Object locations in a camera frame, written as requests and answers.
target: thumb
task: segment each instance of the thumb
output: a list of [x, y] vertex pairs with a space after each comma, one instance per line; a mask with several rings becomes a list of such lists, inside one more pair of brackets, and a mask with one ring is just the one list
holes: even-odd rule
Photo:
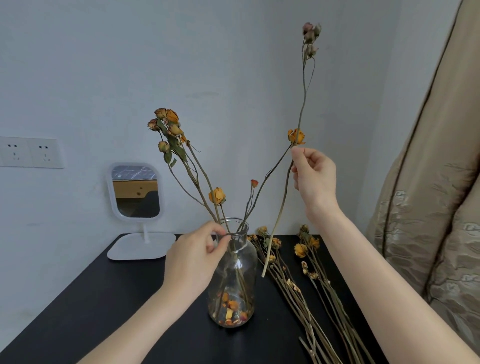
[[311, 168], [310, 164], [308, 164], [305, 154], [303, 153], [303, 148], [298, 148], [297, 146], [294, 146], [292, 148], [292, 159], [295, 167], [297, 167], [297, 171], [299, 174], [302, 174], [306, 172], [307, 169]]
[[230, 235], [225, 235], [220, 240], [215, 250], [209, 254], [212, 256], [212, 259], [215, 261], [215, 264], [218, 264], [220, 259], [222, 259], [223, 254], [225, 254], [225, 251], [227, 250], [228, 242], [231, 240], [231, 238], [232, 237]]

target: curtain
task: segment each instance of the curtain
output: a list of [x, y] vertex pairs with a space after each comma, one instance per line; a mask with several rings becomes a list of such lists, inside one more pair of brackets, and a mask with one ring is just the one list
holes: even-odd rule
[[367, 237], [480, 353], [480, 1], [464, 0]]

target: person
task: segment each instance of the person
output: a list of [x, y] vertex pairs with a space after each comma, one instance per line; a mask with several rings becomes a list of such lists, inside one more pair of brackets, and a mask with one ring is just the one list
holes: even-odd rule
[[[383, 259], [340, 210], [336, 167], [314, 149], [292, 148], [295, 188], [391, 364], [480, 363], [480, 358]], [[79, 364], [141, 363], [152, 346], [207, 287], [229, 236], [214, 248], [208, 222], [182, 235], [167, 253], [165, 277], [125, 324]]]

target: electrical outlet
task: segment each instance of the electrical outlet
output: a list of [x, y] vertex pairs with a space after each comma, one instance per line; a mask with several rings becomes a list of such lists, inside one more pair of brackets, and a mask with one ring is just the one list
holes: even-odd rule
[[28, 139], [33, 166], [40, 168], [65, 168], [56, 139]]
[[26, 138], [0, 136], [0, 157], [2, 165], [8, 167], [33, 167]]

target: clear glass jar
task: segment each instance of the clear glass jar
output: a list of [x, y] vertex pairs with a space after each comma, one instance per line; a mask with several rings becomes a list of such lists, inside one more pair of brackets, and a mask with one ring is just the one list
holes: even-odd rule
[[[253, 288], [257, 270], [257, 251], [247, 240], [248, 224], [240, 218], [221, 221], [231, 235], [228, 248], [208, 285], [208, 313], [225, 328], [243, 325], [255, 309]], [[223, 235], [216, 236], [217, 242]]]

